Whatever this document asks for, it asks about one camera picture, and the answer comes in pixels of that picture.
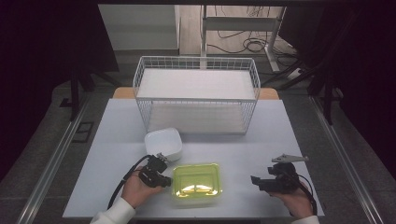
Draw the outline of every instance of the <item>black cable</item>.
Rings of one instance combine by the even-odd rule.
[[[246,49],[248,49],[250,52],[253,53],[258,53],[261,52],[265,48],[265,43],[262,43],[262,40],[256,37],[249,37],[248,39],[244,40],[243,45]],[[250,45],[259,45],[260,49],[250,49]]]
[[[223,10],[222,7],[223,7],[223,6],[221,6],[221,11],[222,11],[222,13],[224,14],[224,16],[227,16],[227,15],[225,14],[225,12],[224,12],[224,10]],[[217,6],[215,6],[215,16],[218,16],[218,9],[217,9]],[[233,37],[233,36],[236,36],[236,35],[240,35],[240,34],[242,34],[242,33],[244,33],[244,32],[245,32],[245,31],[241,31],[241,32],[238,32],[238,33],[233,34],[233,35],[222,36],[222,35],[220,35],[220,31],[218,31],[218,36],[219,36],[220,38],[225,39],[225,38]]]
[[[308,197],[309,202],[311,202],[311,204],[312,204],[312,213],[314,214],[314,216],[317,216],[318,215],[318,206],[317,206],[317,201],[314,199],[314,195],[311,194],[311,192],[309,192],[308,189],[306,189],[306,187],[304,187],[304,185],[302,183],[300,183],[300,181],[297,181],[295,179],[292,179],[292,181],[294,181],[294,183],[297,184],[299,186],[299,188]]]
[[[260,38],[261,36],[264,36],[264,35],[258,35],[258,36],[254,37],[254,38],[256,38],[256,39],[262,41],[264,44],[267,44],[267,43],[268,43],[267,38],[261,39],[261,38]],[[299,57],[297,56],[297,54],[284,53],[284,52],[282,52],[280,49],[277,49],[276,47],[273,47],[273,53],[274,53],[275,55],[280,55],[280,56],[282,56],[282,55],[289,55],[290,57],[293,57],[293,58],[296,58],[296,59],[299,58]]]
[[[308,183],[309,188],[311,189],[311,194],[312,194],[312,196],[314,196],[314,190],[312,189],[312,185],[311,185],[311,183],[308,181],[308,179],[305,178],[305,176],[303,176],[303,175],[298,175],[298,176],[301,177],[301,178],[303,178],[303,179],[306,181],[306,183]]]
[[[126,175],[122,178],[122,180],[120,181],[120,183],[117,185],[116,189],[113,192],[113,195],[111,195],[110,198],[110,202],[108,202],[108,206],[107,209],[109,209],[113,203],[114,200],[116,199],[117,195],[120,192],[120,189],[122,188],[122,186],[125,184],[125,182],[128,180],[128,178],[131,176],[131,174],[135,171],[136,167],[140,164],[140,162],[142,162],[143,160],[147,159],[147,158],[151,158],[153,156],[151,155],[146,155],[144,156],[142,159],[140,159],[129,171],[128,173],[126,173]]]
[[[231,54],[241,53],[241,52],[245,51],[245,49],[246,49],[246,48],[244,48],[244,49],[242,49],[242,50],[232,52],[232,51],[228,51],[228,50],[219,48],[218,46],[215,46],[215,45],[209,45],[209,44],[208,44],[207,46],[208,46],[208,47],[215,48],[215,49],[219,49],[219,50],[221,50],[221,51],[224,51],[224,52],[226,52],[226,53],[231,53]]]
[[[264,7],[254,7],[250,13],[248,13],[249,17],[259,17],[260,13],[262,14]]]
[[[274,77],[271,77],[270,79],[266,80],[265,82],[262,83],[262,87],[265,86],[265,84],[276,81],[277,79],[282,78],[283,76],[287,75],[290,71],[293,69],[297,69],[298,66],[300,66],[303,63],[301,60],[297,60],[294,64],[291,66],[287,67],[285,70],[280,71],[280,72],[273,72],[273,73],[264,73],[264,72],[259,72],[261,75],[275,75]]]

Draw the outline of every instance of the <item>wall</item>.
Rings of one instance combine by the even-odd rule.
[[[114,50],[178,49],[178,6],[99,5]]]

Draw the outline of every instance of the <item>metal rail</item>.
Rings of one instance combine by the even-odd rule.
[[[34,221],[35,215],[44,201],[44,197],[50,188],[50,184],[52,183],[52,180],[55,177],[59,166],[61,165],[64,154],[66,153],[70,142],[72,141],[73,135],[76,132],[78,125],[85,113],[90,98],[91,96],[89,94],[83,97],[81,101],[81,108],[76,115],[76,118],[73,121],[70,121],[66,131],[64,132],[64,136],[62,137],[56,149],[53,151],[46,168],[38,179],[35,188],[29,197],[29,200],[22,209],[17,223],[32,223]]]
[[[361,203],[364,213],[366,214],[370,223],[384,223],[382,217],[378,212],[378,209],[376,208],[375,202],[370,195],[369,190],[365,187],[363,181],[359,177],[359,174],[356,171],[354,165],[352,164],[352,161],[348,157],[347,152],[340,139],[338,138],[335,129],[333,128],[333,126],[329,125],[327,120],[325,119],[322,113],[323,109],[318,97],[310,96],[309,98],[318,114],[318,118],[323,126],[325,133],[328,135],[329,140],[332,143],[335,154],[337,155],[338,159],[341,162],[341,165],[344,168],[344,171],[346,172],[346,177],[349,180],[352,188],[355,190],[355,193],[358,197],[359,202]]]

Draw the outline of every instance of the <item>black curtain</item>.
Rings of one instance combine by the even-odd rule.
[[[341,107],[396,178],[396,28],[390,3],[364,7],[335,57]]]
[[[298,51],[305,66],[320,63],[346,22],[349,7],[287,7],[279,36]]]
[[[45,116],[54,87],[86,67],[118,66],[95,3],[2,1],[0,19],[2,179]]]

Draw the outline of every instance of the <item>wrist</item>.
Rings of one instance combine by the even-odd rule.
[[[294,215],[298,219],[306,218],[306,217],[312,217],[314,213],[312,211],[305,211],[305,212],[299,212],[298,214]]]
[[[135,214],[135,210],[123,198],[119,198],[115,203],[105,211],[105,216],[114,221],[114,223],[127,223]]]
[[[138,204],[137,202],[135,202],[134,199],[132,199],[132,198],[128,198],[128,197],[124,197],[124,196],[121,196],[121,198],[122,198],[123,200],[125,200],[125,202],[127,202],[129,205],[131,205],[133,209],[136,209],[137,206],[139,205],[139,204]]]
[[[305,217],[291,222],[291,224],[319,224],[319,220],[317,216]]]

